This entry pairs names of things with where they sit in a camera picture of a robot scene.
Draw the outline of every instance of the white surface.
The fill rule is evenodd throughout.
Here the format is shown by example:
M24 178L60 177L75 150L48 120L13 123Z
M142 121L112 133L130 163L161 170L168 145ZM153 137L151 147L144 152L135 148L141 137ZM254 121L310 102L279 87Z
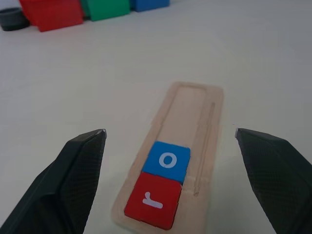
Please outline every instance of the white surface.
M209 233L273 234L235 129L285 138L312 162L311 22L309 0L176 0L47 33L0 32L0 224L66 141L106 128L85 233L129 233L111 206L167 89L182 80L225 93Z
M0 9L14 6L20 6L19 0L0 0Z

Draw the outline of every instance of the white letter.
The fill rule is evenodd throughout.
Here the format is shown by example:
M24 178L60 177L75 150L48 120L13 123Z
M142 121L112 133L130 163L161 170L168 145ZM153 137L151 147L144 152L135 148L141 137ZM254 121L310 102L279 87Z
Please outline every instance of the white letter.
M150 196L151 196L151 193L150 192L146 192L145 193L145 199L143 199L143 203L146 204L146 205L153 206L155 208L161 209L163 205L160 202L151 200Z
M165 163L166 157L171 157L172 161L169 164ZM173 153L163 153L159 158L159 164L164 168L173 168L176 165L177 158Z

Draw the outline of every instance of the block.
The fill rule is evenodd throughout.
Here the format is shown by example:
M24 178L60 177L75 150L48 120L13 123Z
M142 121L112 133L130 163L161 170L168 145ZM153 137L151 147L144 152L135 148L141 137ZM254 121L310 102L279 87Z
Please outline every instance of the block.
M156 141L142 171L183 184L190 157L190 148Z
M130 13L129 0L87 0L87 1L92 21L123 16Z
M169 230L180 193L181 185L177 181L142 172L124 209L125 215Z
M148 11L170 5L170 0L132 0L135 11Z
M79 0L20 0L23 9L41 32L83 23Z

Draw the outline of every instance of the letter o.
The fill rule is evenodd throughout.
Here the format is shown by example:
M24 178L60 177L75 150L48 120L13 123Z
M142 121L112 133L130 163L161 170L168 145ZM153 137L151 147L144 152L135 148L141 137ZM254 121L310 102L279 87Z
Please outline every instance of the letter o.
M172 161L169 164L165 163L165 158L171 157ZM173 168L176 165L177 158L173 153L163 153L159 158L159 164L164 168Z

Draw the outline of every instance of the groove in wooden board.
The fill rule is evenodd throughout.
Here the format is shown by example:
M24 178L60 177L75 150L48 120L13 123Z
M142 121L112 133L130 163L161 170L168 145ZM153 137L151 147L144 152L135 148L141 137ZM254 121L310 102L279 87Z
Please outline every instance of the groove in wooden board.
M112 219L116 223L139 233L203 233L222 100L222 90L217 87L180 82L171 86L114 203ZM149 150L156 140L192 149L175 221L168 231L126 217L123 212ZM194 196L196 183L200 191Z
M199 164L199 167L197 169L197 175L195 178L194 196L198 196L199 189L200 189L200 179L202 177L203 169L204 169L204 165L205 165L205 158L206 158L205 156L206 156L206 151L207 151L207 147L208 147L208 141L210 138L210 133L211 133L211 128L212 128L211 127L211 121L213 118L214 111L215 111L215 103L213 102L211 104L209 115L208 115L208 120L207 120L207 129L206 129L206 135L205 135L206 144L202 147L202 151L200 154L200 164Z

